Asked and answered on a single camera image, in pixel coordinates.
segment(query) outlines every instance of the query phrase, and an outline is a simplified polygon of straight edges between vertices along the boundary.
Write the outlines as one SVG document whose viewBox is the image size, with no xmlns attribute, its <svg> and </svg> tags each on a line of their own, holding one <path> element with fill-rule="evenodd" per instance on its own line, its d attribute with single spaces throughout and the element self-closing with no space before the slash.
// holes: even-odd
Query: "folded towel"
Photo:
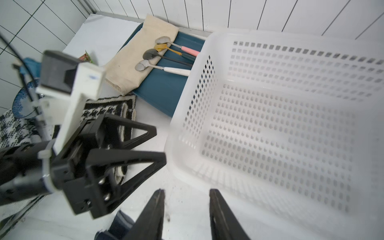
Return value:
<svg viewBox="0 0 384 240">
<path fill-rule="evenodd" d="M 140 31 L 104 66 L 106 82 L 122 95 L 138 88 L 152 70 L 151 67 L 144 71 L 135 70 L 136 64 L 143 60 L 143 53 L 153 48 L 155 40 L 161 36 L 168 36 L 174 41 L 178 32 L 178 27 L 147 15 Z M 149 62 L 156 65 L 159 60 L 160 57 L 155 57 Z"/>
</svg>

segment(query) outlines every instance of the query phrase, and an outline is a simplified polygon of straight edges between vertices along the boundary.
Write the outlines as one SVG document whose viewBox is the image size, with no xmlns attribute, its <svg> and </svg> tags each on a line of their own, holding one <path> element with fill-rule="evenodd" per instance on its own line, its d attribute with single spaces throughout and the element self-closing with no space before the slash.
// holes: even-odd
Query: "pink-handled spoon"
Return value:
<svg viewBox="0 0 384 240">
<path fill-rule="evenodd" d="M 170 44 L 174 45 L 175 47 L 180 48 L 182 51 L 189 53 L 195 57 L 197 57 L 197 55 L 200 53 L 199 51 L 196 51 L 196 50 L 193 50 L 191 48 L 184 47 L 184 46 L 180 46 L 180 45 L 177 45 L 177 44 L 171 42 L 170 38 L 167 36 L 159 37 L 158 39 L 155 40 L 155 42 L 157 44 L 170 43 Z"/>
</svg>

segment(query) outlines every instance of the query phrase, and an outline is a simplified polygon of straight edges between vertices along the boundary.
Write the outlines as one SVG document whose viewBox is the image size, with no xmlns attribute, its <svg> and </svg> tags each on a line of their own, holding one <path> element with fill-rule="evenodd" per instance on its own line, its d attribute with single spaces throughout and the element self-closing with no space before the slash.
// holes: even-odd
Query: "black and white rug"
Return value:
<svg viewBox="0 0 384 240">
<path fill-rule="evenodd" d="M 88 100 L 84 107 L 81 122 L 83 120 L 96 119 L 100 114 L 113 114 L 130 120 L 135 120 L 135 101 L 136 96 L 133 94 L 116 98 L 103 98 L 96 101 Z M 121 141 L 131 139 L 131 128 L 125 129 L 124 127 L 121 127 L 119 131 Z"/>
<path fill-rule="evenodd" d="M 33 135 L 38 135 L 34 124 L 15 118 L 12 109 L 0 116 L 0 149 L 31 143 Z"/>
</svg>

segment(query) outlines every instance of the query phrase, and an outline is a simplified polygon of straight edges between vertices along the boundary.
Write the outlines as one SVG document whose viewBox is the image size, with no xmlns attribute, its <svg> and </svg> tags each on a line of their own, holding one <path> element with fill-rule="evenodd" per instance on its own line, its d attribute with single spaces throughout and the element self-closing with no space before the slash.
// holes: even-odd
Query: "blue cloth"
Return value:
<svg viewBox="0 0 384 240">
<path fill-rule="evenodd" d="M 34 78 L 40 78 L 41 63 L 36 62 L 32 58 L 24 58 L 24 62 L 28 66 L 33 77 Z M 20 67 L 20 73 L 24 76 L 28 75 L 28 71 L 25 69 L 25 67 L 23 65 Z"/>
</svg>

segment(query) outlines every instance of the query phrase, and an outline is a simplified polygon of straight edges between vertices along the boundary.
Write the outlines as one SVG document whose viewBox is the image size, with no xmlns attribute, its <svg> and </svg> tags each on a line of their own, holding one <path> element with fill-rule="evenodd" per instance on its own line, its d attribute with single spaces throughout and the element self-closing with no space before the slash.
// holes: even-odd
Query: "silver spoon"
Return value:
<svg viewBox="0 0 384 240">
<path fill-rule="evenodd" d="M 167 36 L 161 36 L 158 39 L 156 39 L 155 42 L 157 44 L 170 43 L 170 44 L 174 45 L 175 47 L 180 48 L 182 51 L 189 53 L 195 57 L 197 57 L 197 55 L 200 53 L 199 51 L 196 51 L 196 50 L 193 50 L 191 48 L 184 47 L 184 46 L 180 46 L 180 45 L 177 45 L 177 44 L 171 42 L 170 38 Z"/>
<path fill-rule="evenodd" d="M 153 49 L 153 48 L 152 49 L 148 49 L 147 51 L 144 52 L 143 59 L 148 60 L 148 59 L 154 58 L 156 56 L 164 58 L 164 59 L 167 59 L 169 61 L 176 62 L 176 63 L 181 63 L 181 64 L 187 65 L 189 67 L 193 66 L 193 64 L 191 64 L 191 63 L 186 63 L 186 62 L 178 61 L 178 60 L 175 60 L 175 59 L 172 59 L 172 58 L 167 58 L 167 57 L 161 56 L 160 54 L 157 53 L 156 49 Z"/>
<path fill-rule="evenodd" d="M 183 76 L 189 76 L 189 74 L 191 73 L 191 70 L 188 70 L 188 69 L 160 67 L 160 66 L 152 65 L 149 63 L 148 60 L 142 60 L 138 64 L 136 64 L 135 70 L 136 71 L 143 71 L 147 67 L 153 67 L 153 68 L 157 68 L 160 70 L 164 70 L 168 73 L 174 73 L 174 74 L 183 75 Z"/>
</svg>

